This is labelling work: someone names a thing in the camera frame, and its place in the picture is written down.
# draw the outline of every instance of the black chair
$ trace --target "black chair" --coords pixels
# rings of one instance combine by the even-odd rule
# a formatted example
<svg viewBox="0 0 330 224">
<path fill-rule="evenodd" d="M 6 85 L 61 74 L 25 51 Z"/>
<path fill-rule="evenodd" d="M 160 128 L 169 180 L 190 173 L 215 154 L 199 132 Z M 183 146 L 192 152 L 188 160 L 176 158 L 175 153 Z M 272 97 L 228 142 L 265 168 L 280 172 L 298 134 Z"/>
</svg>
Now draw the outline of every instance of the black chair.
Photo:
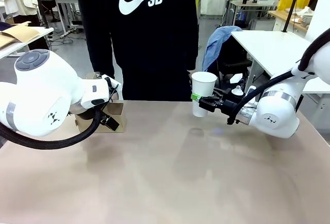
<svg viewBox="0 0 330 224">
<path fill-rule="evenodd" d="M 246 56 L 246 50 L 233 36 L 222 44 L 217 60 L 213 62 L 207 70 L 208 72 L 211 72 L 219 77 L 219 88 L 227 88 L 223 86 L 223 82 L 226 80 L 220 80 L 219 72 L 223 74 L 223 78 L 225 78 L 226 75 L 242 73 L 244 80 L 244 86 L 242 87 L 245 87 L 245 83 L 249 76 L 248 67 L 252 65 L 252 62 L 247 59 Z"/>
</svg>

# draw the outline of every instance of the white paper cup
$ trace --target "white paper cup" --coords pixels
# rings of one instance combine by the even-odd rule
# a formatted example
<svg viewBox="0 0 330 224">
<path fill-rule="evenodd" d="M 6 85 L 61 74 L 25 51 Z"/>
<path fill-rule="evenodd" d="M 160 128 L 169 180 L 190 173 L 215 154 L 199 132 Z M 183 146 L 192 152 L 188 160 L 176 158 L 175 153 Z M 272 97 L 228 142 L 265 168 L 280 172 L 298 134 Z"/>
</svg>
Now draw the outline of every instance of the white paper cup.
<svg viewBox="0 0 330 224">
<path fill-rule="evenodd" d="M 210 72 L 196 72 L 192 74 L 192 93 L 202 97 L 211 96 L 217 76 Z M 199 107 L 199 103 L 195 100 L 192 101 L 192 113 L 196 117 L 207 116 L 207 110 Z"/>
</svg>

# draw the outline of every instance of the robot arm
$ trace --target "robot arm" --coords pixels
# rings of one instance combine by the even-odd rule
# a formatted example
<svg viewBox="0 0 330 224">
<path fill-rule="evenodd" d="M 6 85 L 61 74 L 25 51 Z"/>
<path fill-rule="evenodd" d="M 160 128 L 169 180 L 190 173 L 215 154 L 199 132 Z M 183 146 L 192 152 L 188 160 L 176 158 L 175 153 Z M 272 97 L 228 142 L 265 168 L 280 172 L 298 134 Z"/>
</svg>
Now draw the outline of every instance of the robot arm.
<svg viewBox="0 0 330 224">
<path fill-rule="evenodd" d="M 81 79 L 68 63 L 48 50 L 25 53 L 14 67 L 17 84 L 0 82 L 0 135 L 7 139 L 11 132 L 5 127 L 31 136 L 48 135 L 62 125 L 68 113 L 100 108 L 115 89 L 121 91 L 121 84 L 106 75 Z"/>
<path fill-rule="evenodd" d="M 201 97 L 200 107 L 210 112 L 216 108 L 229 116 L 228 124 L 243 123 L 277 137 L 289 138 L 297 130 L 299 119 L 296 106 L 306 83 L 320 77 L 330 84 L 330 29 L 312 42 L 302 59 L 294 67 L 272 79 L 245 97 L 230 95 L 229 91 L 215 91 L 212 97 Z M 254 98 L 262 94 L 259 102 Z"/>
</svg>

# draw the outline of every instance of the cardboard sheet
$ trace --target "cardboard sheet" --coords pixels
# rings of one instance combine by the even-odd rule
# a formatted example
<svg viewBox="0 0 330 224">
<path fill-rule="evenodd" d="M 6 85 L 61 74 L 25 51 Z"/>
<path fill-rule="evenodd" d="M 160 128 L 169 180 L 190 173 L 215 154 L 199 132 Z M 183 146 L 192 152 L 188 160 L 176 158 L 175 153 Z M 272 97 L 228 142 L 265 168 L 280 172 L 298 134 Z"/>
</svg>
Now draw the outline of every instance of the cardboard sheet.
<svg viewBox="0 0 330 224">
<path fill-rule="evenodd" d="M 27 23 L 18 24 L 0 32 L 0 48 L 12 42 L 29 42 L 38 35 L 39 32 L 28 27 Z"/>
</svg>

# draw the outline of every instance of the blue jacket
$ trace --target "blue jacket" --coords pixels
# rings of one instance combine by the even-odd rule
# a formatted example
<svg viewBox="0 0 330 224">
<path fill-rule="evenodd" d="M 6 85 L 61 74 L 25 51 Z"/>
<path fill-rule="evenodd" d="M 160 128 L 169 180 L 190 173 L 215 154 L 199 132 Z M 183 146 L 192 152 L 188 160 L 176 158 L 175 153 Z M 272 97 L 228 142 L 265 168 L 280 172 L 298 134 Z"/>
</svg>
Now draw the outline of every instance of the blue jacket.
<svg viewBox="0 0 330 224">
<path fill-rule="evenodd" d="M 207 42 L 203 60 L 203 71 L 207 71 L 210 65 L 218 58 L 222 44 L 226 42 L 234 31 L 243 31 L 236 26 L 219 27 L 214 31 Z"/>
</svg>

